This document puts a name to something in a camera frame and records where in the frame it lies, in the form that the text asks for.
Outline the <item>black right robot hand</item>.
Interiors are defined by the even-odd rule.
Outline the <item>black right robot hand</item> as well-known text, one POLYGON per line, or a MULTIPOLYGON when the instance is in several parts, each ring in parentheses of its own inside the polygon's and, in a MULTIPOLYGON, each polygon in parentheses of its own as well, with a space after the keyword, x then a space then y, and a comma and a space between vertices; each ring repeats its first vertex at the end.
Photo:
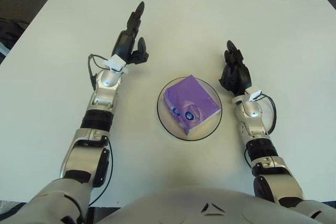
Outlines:
POLYGON ((239 96, 245 94, 245 90, 251 87, 251 77, 248 68, 243 63, 243 55, 231 40, 227 41, 227 49, 224 52, 225 67, 219 82, 221 86, 239 96))

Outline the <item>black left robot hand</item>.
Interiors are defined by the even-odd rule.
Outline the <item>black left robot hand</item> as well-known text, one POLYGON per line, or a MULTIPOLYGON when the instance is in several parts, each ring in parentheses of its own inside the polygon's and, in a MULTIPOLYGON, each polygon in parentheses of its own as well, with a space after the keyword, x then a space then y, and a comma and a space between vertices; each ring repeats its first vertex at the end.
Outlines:
POLYGON ((133 50, 135 39, 141 24, 141 16, 144 12, 144 7, 144 2, 140 2, 136 10, 131 13, 127 21, 126 30, 123 30, 119 34, 112 50, 112 55, 118 55, 126 65, 145 63, 149 57, 143 37, 141 37, 138 41, 137 50, 133 50))

